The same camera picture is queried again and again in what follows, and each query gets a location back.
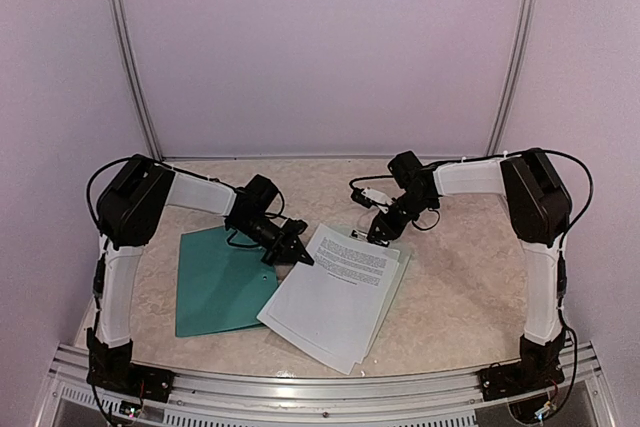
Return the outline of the white paper sheet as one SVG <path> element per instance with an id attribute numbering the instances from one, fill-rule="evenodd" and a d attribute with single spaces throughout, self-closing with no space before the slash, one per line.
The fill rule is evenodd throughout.
<path id="1" fill-rule="evenodd" d="M 369 354 L 412 256 L 405 244 L 368 243 L 319 225 L 257 319 L 325 366 L 349 375 Z"/>

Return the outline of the dark green folder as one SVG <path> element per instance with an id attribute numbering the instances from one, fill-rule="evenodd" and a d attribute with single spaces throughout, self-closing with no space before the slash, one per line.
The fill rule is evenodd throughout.
<path id="1" fill-rule="evenodd" d="M 222 227 L 181 236 L 175 335 L 189 338 L 258 327 L 258 313 L 278 288 L 259 249 L 231 247 Z"/>

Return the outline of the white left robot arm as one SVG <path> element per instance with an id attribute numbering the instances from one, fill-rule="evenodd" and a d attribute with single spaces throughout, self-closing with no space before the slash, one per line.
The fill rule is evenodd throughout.
<path id="1" fill-rule="evenodd" d="M 276 224 L 269 214 L 280 191 L 262 175 L 234 187 L 141 154 L 113 164 L 118 172 L 98 199 L 88 203 L 102 252 L 94 278 L 97 319 L 87 335 L 87 346 L 91 353 L 104 356 L 99 366 L 102 377 L 118 391 L 127 392 L 140 381 L 139 368 L 130 362 L 135 275 L 166 207 L 222 217 L 226 229 L 245 235 L 263 249 L 262 261 L 267 265 L 311 265 L 314 260 L 300 239 L 306 222 L 286 218 Z"/>

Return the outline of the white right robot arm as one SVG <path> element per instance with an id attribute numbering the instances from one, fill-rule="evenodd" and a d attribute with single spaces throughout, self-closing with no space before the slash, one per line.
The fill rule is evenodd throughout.
<path id="1" fill-rule="evenodd" d="M 439 209 L 443 197 L 492 194 L 506 200 L 511 227 L 526 262 L 527 313 L 521 348 L 534 350 L 515 363 L 511 380 L 520 390 L 535 389 L 551 371 L 544 354 L 563 341 L 558 263 L 572 210 L 572 200 L 548 152 L 532 148 L 491 158 L 424 165 L 407 151 L 394 157 L 388 169 L 402 195 L 381 200 L 369 189 L 356 189 L 352 195 L 362 205 L 379 209 L 367 232 L 367 241 L 373 244 L 397 240 L 423 212 Z"/>

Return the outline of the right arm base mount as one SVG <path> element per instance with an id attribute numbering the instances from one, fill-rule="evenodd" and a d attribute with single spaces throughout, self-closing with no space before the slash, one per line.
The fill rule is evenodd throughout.
<path id="1" fill-rule="evenodd" d="M 517 361 L 494 363 L 477 372 L 483 400 L 513 397 L 561 384 L 565 376 L 559 355 L 565 339 L 566 334 L 561 332 L 554 340 L 541 345 L 522 335 Z"/>

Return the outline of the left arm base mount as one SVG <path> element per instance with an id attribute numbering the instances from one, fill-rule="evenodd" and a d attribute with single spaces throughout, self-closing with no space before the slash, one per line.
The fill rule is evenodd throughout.
<path id="1" fill-rule="evenodd" d="M 118 347 L 94 340 L 89 346 L 87 382 L 114 393 L 167 403 L 175 373 L 132 361 L 133 342 Z"/>

